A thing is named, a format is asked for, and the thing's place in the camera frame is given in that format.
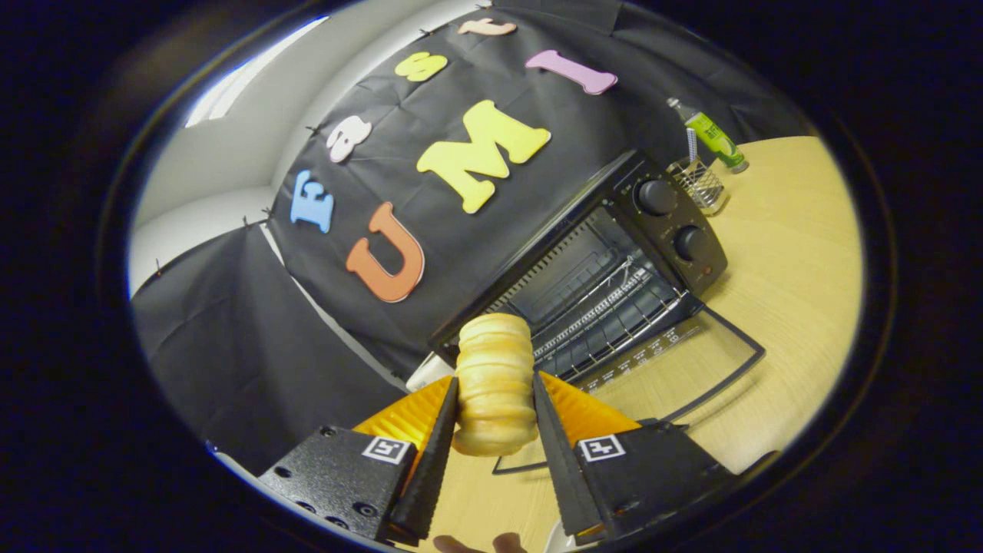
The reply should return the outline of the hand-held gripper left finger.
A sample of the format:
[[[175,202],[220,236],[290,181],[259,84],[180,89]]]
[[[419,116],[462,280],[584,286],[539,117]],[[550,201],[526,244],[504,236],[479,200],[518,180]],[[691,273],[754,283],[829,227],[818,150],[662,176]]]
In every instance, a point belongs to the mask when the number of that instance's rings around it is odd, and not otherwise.
[[[427,539],[458,410],[458,381],[446,376],[362,421],[323,425],[260,482],[275,496],[383,544]]]

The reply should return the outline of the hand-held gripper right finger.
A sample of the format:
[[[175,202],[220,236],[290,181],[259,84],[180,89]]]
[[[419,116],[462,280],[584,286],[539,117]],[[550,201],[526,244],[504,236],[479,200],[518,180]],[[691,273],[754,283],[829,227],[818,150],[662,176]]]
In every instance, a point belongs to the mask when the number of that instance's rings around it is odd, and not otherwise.
[[[544,372],[533,390],[562,528],[579,545],[677,524],[737,483],[673,423],[643,425]]]

